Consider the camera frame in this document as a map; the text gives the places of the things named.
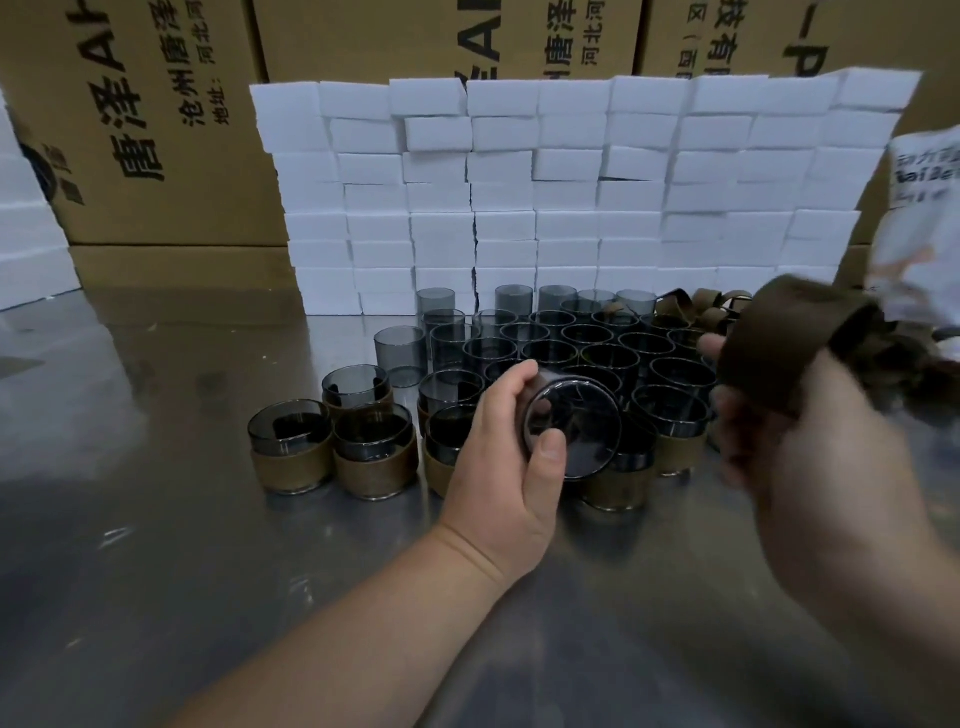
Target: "right hand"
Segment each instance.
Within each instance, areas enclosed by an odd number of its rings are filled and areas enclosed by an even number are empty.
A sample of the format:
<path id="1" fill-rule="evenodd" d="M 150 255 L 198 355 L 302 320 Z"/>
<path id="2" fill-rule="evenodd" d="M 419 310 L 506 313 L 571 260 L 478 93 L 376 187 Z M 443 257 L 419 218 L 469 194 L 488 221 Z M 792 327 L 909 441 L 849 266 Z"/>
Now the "right hand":
<path id="1" fill-rule="evenodd" d="M 716 359 L 720 336 L 701 339 Z M 855 619 L 936 543 L 902 435 L 851 373 L 820 352 L 802 381 L 798 421 L 729 387 L 714 391 L 724 479 L 756 505 L 774 575 L 823 622 Z"/>

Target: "white foam block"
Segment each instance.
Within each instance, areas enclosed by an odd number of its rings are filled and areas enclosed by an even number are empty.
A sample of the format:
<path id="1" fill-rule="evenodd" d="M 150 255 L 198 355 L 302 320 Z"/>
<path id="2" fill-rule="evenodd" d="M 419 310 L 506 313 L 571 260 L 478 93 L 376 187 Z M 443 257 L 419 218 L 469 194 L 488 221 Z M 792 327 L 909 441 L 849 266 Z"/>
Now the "white foam block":
<path id="1" fill-rule="evenodd" d="M 405 182 L 464 182 L 467 154 L 464 152 L 404 152 Z"/>
<path id="2" fill-rule="evenodd" d="M 659 212 L 604 210 L 599 213 L 598 217 L 600 220 L 600 237 L 604 240 L 660 237 Z"/>
<path id="3" fill-rule="evenodd" d="M 820 147 L 813 155 L 810 177 L 814 180 L 832 180 L 839 177 L 869 179 L 880 164 L 885 149 L 847 149 Z"/>
<path id="4" fill-rule="evenodd" d="M 346 184 L 347 212 L 406 212 L 407 188 L 403 184 Z"/>
<path id="5" fill-rule="evenodd" d="M 768 79 L 760 97 L 765 115 L 812 116 L 825 114 L 836 96 L 836 77 Z"/>
<path id="6" fill-rule="evenodd" d="M 820 143 L 825 116 L 759 116 L 745 145 L 750 149 L 810 149 Z"/>
<path id="7" fill-rule="evenodd" d="M 410 216 L 405 212 L 351 212 L 347 228 L 350 240 L 410 241 Z"/>
<path id="8" fill-rule="evenodd" d="M 597 209 L 628 212 L 663 210 L 663 182 L 620 182 L 604 180 L 597 193 Z"/>
<path id="9" fill-rule="evenodd" d="M 700 76 L 693 81 L 690 113 L 757 113 L 767 76 Z"/>
<path id="10" fill-rule="evenodd" d="M 540 85 L 537 111 L 544 114 L 606 113 L 609 81 L 550 81 Z"/>
<path id="11" fill-rule="evenodd" d="M 663 218 L 664 242 L 717 241 L 723 236 L 723 215 L 670 214 Z"/>
<path id="12" fill-rule="evenodd" d="M 657 269 L 654 267 L 606 267 L 601 265 L 597 269 L 597 288 L 609 291 L 625 289 L 649 291 L 654 288 L 657 280 Z"/>
<path id="13" fill-rule="evenodd" d="M 599 240 L 596 212 L 538 211 L 538 240 Z"/>
<path id="14" fill-rule="evenodd" d="M 536 240 L 477 242 L 477 267 L 479 268 L 535 268 L 536 266 Z"/>
<path id="15" fill-rule="evenodd" d="M 414 264 L 414 245 L 410 241 L 354 240 L 350 247 L 356 268 L 410 268 Z"/>
<path id="16" fill-rule="evenodd" d="M 533 175 L 541 182 L 596 182 L 601 164 L 601 149 L 538 149 Z"/>
<path id="17" fill-rule="evenodd" d="M 344 211 L 344 186 L 340 182 L 279 181 L 284 212 Z"/>
<path id="18" fill-rule="evenodd" d="M 472 212 L 415 212 L 410 215 L 414 241 L 473 240 Z"/>
<path id="19" fill-rule="evenodd" d="M 295 212 L 283 216 L 291 240 L 347 240 L 343 212 Z"/>
<path id="20" fill-rule="evenodd" d="M 414 243 L 414 260 L 426 268 L 472 268 L 475 261 L 473 236 L 469 239 L 426 239 Z"/>
<path id="21" fill-rule="evenodd" d="M 358 293 L 406 293 L 416 289 L 412 268 L 356 268 L 353 280 Z"/>
<path id="22" fill-rule="evenodd" d="M 885 147 L 900 114 L 881 111 L 834 110 L 827 114 L 822 135 L 826 147 Z"/>
<path id="23" fill-rule="evenodd" d="M 565 266 L 553 268 L 540 266 L 537 269 L 537 286 L 572 285 L 578 291 L 593 288 L 596 285 L 597 269 L 593 267 L 577 268 Z"/>
<path id="24" fill-rule="evenodd" d="M 346 184 L 403 184 L 400 155 L 337 155 Z"/>
<path id="25" fill-rule="evenodd" d="M 324 116 L 341 119 L 390 119 L 390 88 L 386 84 L 320 82 Z"/>
<path id="26" fill-rule="evenodd" d="M 533 240 L 537 236 L 537 213 L 477 212 L 477 240 Z"/>
<path id="27" fill-rule="evenodd" d="M 753 116 L 685 116 L 680 120 L 678 149 L 739 151 L 747 146 Z"/>
<path id="28" fill-rule="evenodd" d="M 340 181 L 340 167 L 333 152 L 275 154 L 274 169 L 280 184 Z"/>
<path id="29" fill-rule="evenodd" d="M 599 253 L 599 240 L 541 240 L 537 264 L 555 268 L 595 266 Z"/>
<path id="30" fill-rule="evenodd" d="M 607 119 L 607 144 L 618 147 L 668 149 L 680 124 L 679 116 L 653 113 L 612 113 Z"/>
<path id="31" fill-rule="evenodd" d="M 417 288 L 449 288 L 451 291 L 473 290 L 472 268 L 417 268 Z"/>
<path id="32" fill-rule="evenodd" d="M 737 152 L 679 152 L 673 182 L 727 182 L 736 179 Z"/>
<path id="33" fill-rule="evenodd" d="M 667 212 L 726 212 L 731 209 L 733 185 L 725 182 L 671 184 L 666 193 Z"/>
<path id="34" fill-rule="evenodd" d="M 793 215 L 793 223 L 787 230 L 787 237 L 804 240 L 824 238 L 845 238 L 850 240 L 860 213 L 831 211 L 823 209 L 799 209 Z"/>
<path id="35" fill-rule="evenodd" d="M 542 149 L 603 149 L 606 138 L 606 113 L 540 117 Z"/>
<path id="36" fill-rule="evenodd" d="M 525 182 L 533 177 L 533 152 L 472 152 L 467 182 Z"/>
<path id="37" fill-rule="evenodd" d="M 492 293 L 501 285 L 518 283 L 529 285 L 537 283 L 536 268 L 477 268 L 477 292 Z"/>
<path id="38" fill-rule="evenodd" d="M 470 212 L 468 182 L 436 182 L 407 185 L 411 212 Z"/>
<path id="39" fill-rule="evenodd" d="M 478 182 L 470 186 L 474 212 L 508 212 L 534 208 L 533 182 Z"/>
<path id="40" fill-rule="evenodd" d="M 717 290 L 756 293 L 776 276 L 777 269 L 773 266 L 767 268 L 721 266 L 717 269 Z"/>
<path id="41" fill-rule="evenodd" d="M 391 79 L 394 116 L 463 116 L 467 90 L 457 79 Z"/>
<path id="42" fill-rule="evenodd" d="M 691 87 L 687 79 L 616 76 L 612 81 L 610 111 L 679 114 Z"/>
<path id="43" fill-rule="evenodd" d="M 736 156 L 736 178 L 739 182 L 798 182 L 812 160 L 812 149 L 750 149 Z"/>
<path id="44" fill-rule="evenodd" d="M 662 245 L 657 239 L 601 240 L 600 267 L 656 268 L 660 265 Z"/>
<path id="45" fill-rule="evenodd" d="M 833 104 L 851 109 L 906 109 L 920 82 L 920 71 L 886 68 L 846 68 L 837 72 L 840 90 Z"/>
<path id="46" fill-rule="evenodd" d="M 470 116 L 536 116 L 540 81 L 467 81 Z"/>
<path id="47" fill-rule="evenodd" d="M 537 149 L 540 120 L 508 116 L 478 116 L 473 123 L 473 151 L 520 152 Z"/>
<path id="48" fill-rule="evenodd" d="M 596 182 L 533 182 L 535 210 L 591 210 L 597 207 Z"/>
<path id="49" fill-rule="evenodd" d="M 353 265 L 346 240 L 291 240 L 287 250 L 294 268 L 349 268 Z"/>
<path id="50" fill-rule="evenodd" d="M 600 174 L 615 180 L 663 181 L 669 159 L 669 154 L 655 149 L 608 147 Z"/>
<path id="51" fill-rule="evenodd" d="M 469 152 L 473 127 L 467 116 L 412 116 L 404 119 L 411 152 Z"/>
<path id="52" fill-rule="evenodd" d="M 403 122 L 330 119 L 330 146 L 335 152 L 398 155 L 406 149 Z"/>
<path id="53" fill-rule="evenodd" d="M 365 316 L 415 316 L 416 293 L 361 293 L 360 306 Z"/>

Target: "hand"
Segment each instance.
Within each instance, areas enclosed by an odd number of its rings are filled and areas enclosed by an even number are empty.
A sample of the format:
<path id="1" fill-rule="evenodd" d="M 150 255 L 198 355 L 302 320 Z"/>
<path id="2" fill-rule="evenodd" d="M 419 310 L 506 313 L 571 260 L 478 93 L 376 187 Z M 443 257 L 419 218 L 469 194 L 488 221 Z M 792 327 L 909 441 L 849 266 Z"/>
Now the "hand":
<path id="1" fill-rule="evenodd" d="M 544 432 L 529 464 L 516 437 L 516 398 L 537 371 L 524 361 L 484 393 L 434 528 L 503 591 L 543 558 L 564 486 L 564 434 Z"/>
<path id="2" fill-rule="evenodd" d="M 724 339 L 705 335 L 716 358 Z M 756 504 L 775 576 L 814 616 L 835 623 L 889 591 L 935 542 L 902 436 L 850 372 L 821 352 L 802 382 L 798 421 L 714 391 L 722 475 Z"/>

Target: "finger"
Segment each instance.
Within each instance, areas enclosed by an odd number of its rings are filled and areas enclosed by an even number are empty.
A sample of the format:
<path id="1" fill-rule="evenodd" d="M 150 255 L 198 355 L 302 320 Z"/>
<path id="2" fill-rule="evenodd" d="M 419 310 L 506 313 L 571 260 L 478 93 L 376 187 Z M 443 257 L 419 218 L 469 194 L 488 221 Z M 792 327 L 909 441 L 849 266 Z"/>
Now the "finger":
<path id="1" fill-rule="evenodd" d="M 721 336 L 718 333 L 705 333 L 697 342 L 697 349 L 707 359 L 716 361 L 720 358 L 720 350 L 723 349 L 726 341 L 726 336 Z"/>
<path id="2" fill-rule="evenodd" d="M 558 429 L 548 429 L 537 440 L 523 481 L 523 501 L 541 523 L 551 523 L 557 515 L 565 472 L 566 438 Z"/>

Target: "brown leather strip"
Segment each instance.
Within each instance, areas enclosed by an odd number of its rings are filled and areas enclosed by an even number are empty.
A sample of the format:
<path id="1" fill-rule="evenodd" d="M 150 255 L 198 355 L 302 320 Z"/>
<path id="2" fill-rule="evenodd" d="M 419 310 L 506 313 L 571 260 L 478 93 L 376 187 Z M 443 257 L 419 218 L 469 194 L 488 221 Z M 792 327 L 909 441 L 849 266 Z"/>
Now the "brown leather strip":
<path id="1" fill-rule="evenodd" d="M 877 313 L 863 293 L 780 276 L 743 310 L 717 374 L 757 404 L 796 415 L 800 380 L 817 352 L 830 348 L 846 358 L 863 344 Z"/>

